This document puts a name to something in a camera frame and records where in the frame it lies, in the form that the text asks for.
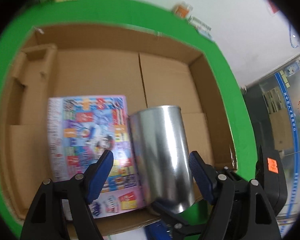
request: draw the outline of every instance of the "green wall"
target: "green wall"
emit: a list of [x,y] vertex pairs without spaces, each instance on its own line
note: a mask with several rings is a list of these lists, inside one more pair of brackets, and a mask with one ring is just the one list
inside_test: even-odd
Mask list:
[[[126,28],[145,28],[191,44],[201,50],[215,75],[224,101],[238,160],[238,174],[245,179],[255,175],[257,152],[254,134],[241,92],[230,67],[215,43],[200,36],[184,20],[171,12],[133,0],[78,0],[37,5],[17,17],[0,37],[0,93],[5,75],[16,52],[34,26],[56,23],[103,23]],[[191,223],[203,222],[206,208],[192,206],[183,216]],[[0,213],[19,236],[21,225],[10,215],[0,192]]]

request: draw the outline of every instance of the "cardboard carton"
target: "cardboard carton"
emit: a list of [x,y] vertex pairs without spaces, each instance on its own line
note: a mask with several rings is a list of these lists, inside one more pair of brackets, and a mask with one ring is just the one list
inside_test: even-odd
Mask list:
[[[47,143],[49,97],[122,94],[128,114],[158,105],[182,109],[189,150],[218,168],[236,168],[223,101],[204,55],[168,37],[120,27],[42,27],[15,58],[0,105],[0,178],[24,219],[43,179],[52,177]],[[202,198],[197,187],[196,199]],[[97,219],[103,235],[158,217],[146,208]]]

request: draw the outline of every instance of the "blue sign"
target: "blue sign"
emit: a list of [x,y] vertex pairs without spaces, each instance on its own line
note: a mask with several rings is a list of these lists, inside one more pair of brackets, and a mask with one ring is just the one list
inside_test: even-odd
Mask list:
[[[294,152],[295,152],[294,167],[293,167],[293,172],[294,172],[293,184],[292,184],[291,197],[290,197],[287,216],[286,216],[286,218],[288,218],[291,214],[293,204],[295,202],[295,198],[297,195],[297,189],[298,189],[299,169],[300,169],[300,159],[299,159],[299,153],[298,153],[299,152],[299,141],[298,141],[298,131],[297,131],[295,114],[293,111],[291,100],[290,100],[288,92],[287,92],[287,88],[282,80],[280,73],[276,73],[275,78],[277,79],[277,82],[280,86],[280,90],[283,94],[287,109],[289,111],[289,117],[290,117],[290,122],[291,122],[291,129],[292,129],[293,147],[294,147]],[[284,231],[284,229],[285,229],[285,226],[282,226],[280,229],[280,233],[282,233]]]

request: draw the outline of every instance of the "silver metal can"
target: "silver metal can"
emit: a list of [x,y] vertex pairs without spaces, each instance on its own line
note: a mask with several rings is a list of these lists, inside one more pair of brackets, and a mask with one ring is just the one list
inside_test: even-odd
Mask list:
[[158,200],[174,213],[194,203],[188,146],[179,106],[158,106],[130,117],[146,204]]

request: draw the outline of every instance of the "screw head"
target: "screw head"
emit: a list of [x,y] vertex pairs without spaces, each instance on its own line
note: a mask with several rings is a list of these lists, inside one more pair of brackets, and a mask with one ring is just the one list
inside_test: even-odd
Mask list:
[[258,186],[258,185],[259,185],[259,181],[257,181],[256,179],[252,179],[252,180],[251,180],[251,184],[252,184],[253,186]]
[[224,174],[219,174],[219,175],[218,175],[218,179],[220,179],[220,180],[226,180],[226,179],[227,179],[227,176],[224,175]]
[[51,182],[51,179],[47,178],[47,179],[44,179],[42,183],[44,185],[48,185],[50,182]]
[[177,223],[177,224],[174,225],[174,228],[175,229],[180,229],[180,228],[182,228],[182,224]]
[[78,174],[75,175],[74,177],[75,177],[75,179],[80,180],[80,179],[83,179],[84,176],[83,176],[82,173],[78,173]]

